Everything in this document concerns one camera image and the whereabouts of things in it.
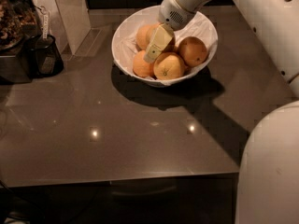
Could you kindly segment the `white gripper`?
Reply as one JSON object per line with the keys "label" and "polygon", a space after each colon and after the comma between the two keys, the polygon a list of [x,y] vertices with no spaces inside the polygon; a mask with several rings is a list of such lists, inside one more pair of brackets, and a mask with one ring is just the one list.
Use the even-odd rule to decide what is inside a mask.
{"label": "white gripper", "polygon": [[158,13],[160,24],[152,25],[146,34],[148,45],[144,60],[147,63],[154,63],[163,52],[173,48],[174,31],[183,29],[194,16],[194,12],[184,9],[177,0],[163,0]]}

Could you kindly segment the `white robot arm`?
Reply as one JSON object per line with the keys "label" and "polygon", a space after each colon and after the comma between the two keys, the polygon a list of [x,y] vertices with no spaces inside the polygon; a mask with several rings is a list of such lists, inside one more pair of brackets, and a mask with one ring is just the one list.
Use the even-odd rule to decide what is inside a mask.
{"label": "white robot arm", "polygon": [[[211,0],[163,0],[159,21],[180,30]],[[299,0],[233,0],[270,66],[250,72],[256,84],[298,94]],[[299,224],[299,101],[274,109],[252,130],[240,163],[235,224]]]}

